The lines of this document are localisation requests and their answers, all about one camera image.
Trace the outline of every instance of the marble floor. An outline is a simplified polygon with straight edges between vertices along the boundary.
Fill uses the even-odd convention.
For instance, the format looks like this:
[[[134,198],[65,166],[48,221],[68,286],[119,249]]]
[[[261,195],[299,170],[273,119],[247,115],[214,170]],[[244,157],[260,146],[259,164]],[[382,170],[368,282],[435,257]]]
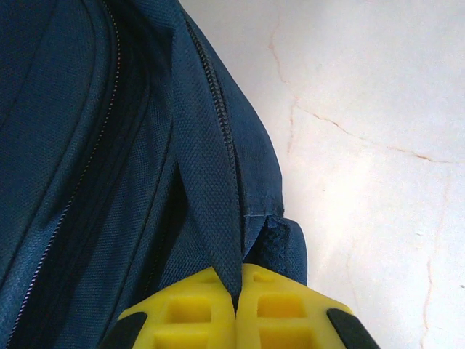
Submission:
[[[278,155],[309,287],[465,348],[465,2],[183,0]]]

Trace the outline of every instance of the black plastic part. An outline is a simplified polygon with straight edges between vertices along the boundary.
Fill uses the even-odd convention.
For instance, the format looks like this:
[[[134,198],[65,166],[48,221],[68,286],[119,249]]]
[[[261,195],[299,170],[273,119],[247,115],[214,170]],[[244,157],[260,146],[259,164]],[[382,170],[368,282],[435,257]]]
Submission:
[[[147,314],[143,312],[122,318],[105,336],[99,349],[131,349],[145,320],[147,320]]]
[[[379,349],[360,320],[340,309],[326,312],[346,349]]]

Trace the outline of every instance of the blue fabric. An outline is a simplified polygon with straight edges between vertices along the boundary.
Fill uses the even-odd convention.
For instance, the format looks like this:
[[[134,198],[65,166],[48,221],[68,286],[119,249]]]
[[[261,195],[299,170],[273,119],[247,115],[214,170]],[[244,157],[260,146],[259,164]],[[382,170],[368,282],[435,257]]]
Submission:
[[[208,266],[233,297],[244,260],[306,283],[270,139],[177,1],[20,4],[0,3],[0,347],[57,227],[11,348],[93,348]]]

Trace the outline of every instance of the black zipper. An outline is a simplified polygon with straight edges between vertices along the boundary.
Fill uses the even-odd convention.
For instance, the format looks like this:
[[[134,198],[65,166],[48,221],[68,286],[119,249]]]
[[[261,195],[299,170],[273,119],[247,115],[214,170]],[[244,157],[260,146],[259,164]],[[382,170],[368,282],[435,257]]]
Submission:
[[[234,143],[233,143],[233,135],[231,132],[231,126],[229,118],[227,117],[227,111],[225,107],[225,101],[223,99],[222,90],[218,83],[217,74],[215,72],[213,64],[211,64],[211,60],[209,55],[206,53],[205,46],[203,45],[202,41],[198,38],[197,34],[195,33],[190,21],[186,18],[185,19],[187,32],[192,39],[195,49],[197,50],[198,56],[201,59],[203,70],[205,71],[206,80],[209,84],[209,89],[211,96],[213,97],[213,103],[215,107],[215,111],[217,112],[218,121],[219,121],[219,128],[221,129],[221,133],[223,136],[223,141],[225,142],[226,149],[227,149],[227,156],[230,163],[230,169],[234,178],[234,183],[238,182],[237,179],[237,171],[236,171],[236,158],[235,158],[235,151],[234,151]]]
[[[207,83],[209,85],[209,90],[210,90],[210,93],[211,93],[211,96],[214,102],[215,112],[217,114],[218,121],[219,121],[219,128],[221,130],[223,141],[227,149],[230,171],[234,178],[234,183],[237,186],[238,176],[237,176],[237,170],[236,170],[236,156],[235,156],[235,149],[234,149],[234,143],[233,143],[233,136],[231,132],[230,121],[229,121],[227,111],[226,111],[225,101],[224,101],[223,94],[222,94],[222,89],[219,85],[217,74],[214,70],[214,66],[211,63],[211,59],[205,49],[205,46],[203,45],[202,41],[198,38],[197,34],[195,33],[186,14],[185,14],[185,23],[187,27],[187,32],[189,33],[190,38],[192,39],[194,43],[195,50],[198,53],[198,56],[202,63],[203,70],[206,75]],[[235,192],[237,193],[238,202],[239,202],[238,189]],[[158,289],[158,285],[154,285],[154,284],[157,284],[160,281],[161,276],[155,277],[155,273],[157,271],[162,271],[162,270],[159,270],[160,261],[163,259],[161,257],[161,254],[163,253],[163,246],[165,244],[165,241],[167,240],[168,233],[169,233],[168,231],[163,231],[162,232],[163,235],[157,239],[157,243],[155,246],[155,253],[153,256],[151,256],[151,259],[152,259],[151,269],[150,269],[150,272],[148,273],[145,286],[142,289],[142,297],[138,297],[137,298],[138,301],[144,300],[149,295],[148,294],[149,291]]]
[[[10,345],[12,343],[12,339],[14,338],[15,332],[21,322],[21,319],[24,314],[24,310],[26,309],[28,305],[28,301],[31,297],[31,293],[34,290],[34,286],[36,285],[37,278],[39,277],[39,274],[42,269],[42,265],[44,264],[45,260],[47,259],[47,256],[49,255],[50,249],[52,248],[54,241],[57,238],[58,233],[60,232],[60,229],[62,227],[63,222],[65,221],[66,217],[68,216],[68,212],[73,205],[74,199],[76,198],[77,193],[79,192],[79,189],[81,187],[82,181],[84,177],[86,176],[87,169],[89,168],[89,165],[92,163],[92,160],[94,159],[95,152],[99,148],[100,141],[102,140],[102,136],[105,133],[105,129],[108,123],[108,120],[111,117],[112,109],[113,109],[113,104],[115,102],[115,97],[116,97],[116,92],[118,89],[118,80],[120,76],[120,71],[121,71],[121,44],[120,44],[120,37],[119,37],[119,32],[118,32],[118,26],[116,25],[115,18],[113,17],[113,14],[111,13],[110,9],[108,8],[107,4],[102,1],[104,8],[108,12],[112,25],[113,25],[113,30],[115,31],[115,36],[116,36],[116,72],[115,72],[115,80],[113,84],[113,91],[111,94],[111,99],[110,103],[107,109],[107,113],[105,114],[105,119],[103,120],[102,126],[100,127],[100,132],[97,136],[97,140],[95,141],[94,147],[92,149],[92,152],[89,156],[89,159],[86,162],[86,165],[81,173],[81,176],[79,176],[78,182],[76,183],[76,186],[74,187],[73,193],[71,194],[71,197],[69,198],[67,204],[65,205],[65,208],[58,220],[57,226],[55,227],[52,235],[50,236],[50,240],[45,247],[44,252],[42,253],[41,259],[39,260],[39,263],[34,271],[33,277],[31,279],[31,282],[29,283],[29,287],[26,291],[26,294],[24,296],[23,302],[20,307],[20,311],[17,314],[17,317],[15,319],[15,323],[13,324],[12,331],[9,334],[8,341],[7,341],[7,346],[6,349],[10,348]]]

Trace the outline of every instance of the navy blue backpack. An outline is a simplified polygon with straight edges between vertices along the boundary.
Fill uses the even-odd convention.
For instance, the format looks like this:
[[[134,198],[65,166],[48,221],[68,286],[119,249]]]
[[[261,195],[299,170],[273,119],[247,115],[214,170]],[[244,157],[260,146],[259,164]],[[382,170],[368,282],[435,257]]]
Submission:
[[[95,348],[209,266],[237,304],[244,262],[306,283],[270,139],[177,0],[1,0],[0,348]]]

